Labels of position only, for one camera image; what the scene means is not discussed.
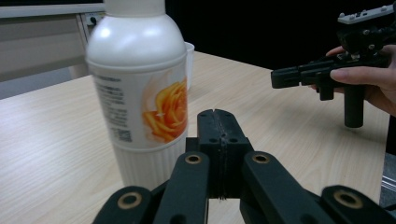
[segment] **hand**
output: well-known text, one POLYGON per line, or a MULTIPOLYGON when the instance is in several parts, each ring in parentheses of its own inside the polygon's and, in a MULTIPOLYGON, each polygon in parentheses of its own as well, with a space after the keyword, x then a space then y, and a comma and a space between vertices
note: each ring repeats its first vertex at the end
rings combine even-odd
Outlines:
MULTIPOLYGON (((331 49, 327 56, 341 53, 342 47, 331 49)), ((334 69, 332 79, 346 84, 366 84, 365 100, 375 107, 396 117, 396 45, 387 45, 381 53, 391 56, 388 68, 367 66, 334 69)))

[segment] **white cup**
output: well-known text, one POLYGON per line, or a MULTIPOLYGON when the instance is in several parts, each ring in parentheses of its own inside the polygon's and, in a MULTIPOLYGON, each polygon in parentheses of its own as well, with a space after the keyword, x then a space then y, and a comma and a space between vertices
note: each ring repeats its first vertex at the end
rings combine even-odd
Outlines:
POLYGON ((192 64, 194 61, 195 46, 189 42, 185 42, 185 43, 187 48, 187 61, 186 61, 187 90, 189 90, 192 79, 192 64))

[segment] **finger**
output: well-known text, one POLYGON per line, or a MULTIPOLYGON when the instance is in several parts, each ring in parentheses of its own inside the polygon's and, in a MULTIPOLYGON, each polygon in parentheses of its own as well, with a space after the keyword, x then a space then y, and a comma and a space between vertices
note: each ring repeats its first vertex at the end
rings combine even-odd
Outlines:
POLYGON ((396 45, 386 45, 384 48, 381 49, 381 53, 393 55, 396 51, 396 45))
POLYGON ((314 91, 317 89, 317 85, 309 85, 308 87, 311 88, 314 91))
POLYGON ((344 88, 334 88, 334 92, 344 93, 344 88))
POLYGON ((396 70, 376 67, 348 67, 330 72, 332 79, 346 84, 369 84, 385 90, 394 90, 396 70))
POLYGON ((339 46, 339 47, 337 47, 337 48, 335 48, 335 49, 329 50, 329 51, 326 53, 326 56, 330 56, 330 55, 342 53, 342 52, 344 52, 344 51, 345 51, 345 50, 343 49, 343 47, 342 47, 342 46, 339 46))

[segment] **white bottle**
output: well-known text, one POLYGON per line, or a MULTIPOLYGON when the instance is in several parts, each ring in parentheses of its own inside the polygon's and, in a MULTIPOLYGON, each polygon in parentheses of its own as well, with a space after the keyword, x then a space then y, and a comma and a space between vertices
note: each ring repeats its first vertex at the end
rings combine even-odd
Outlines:
POLYGON ((186 47, 164 0, 105 0, 86 61, 125 186, 169 179, 187 137, 186 47))

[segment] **bottle cap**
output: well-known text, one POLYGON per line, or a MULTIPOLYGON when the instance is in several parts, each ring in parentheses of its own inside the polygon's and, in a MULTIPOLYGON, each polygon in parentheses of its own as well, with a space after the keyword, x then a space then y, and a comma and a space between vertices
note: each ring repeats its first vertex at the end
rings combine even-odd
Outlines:
POLYGON ((115 17, 148 17, 165 14, 164 0, 105 0, 107 15, 115 17))

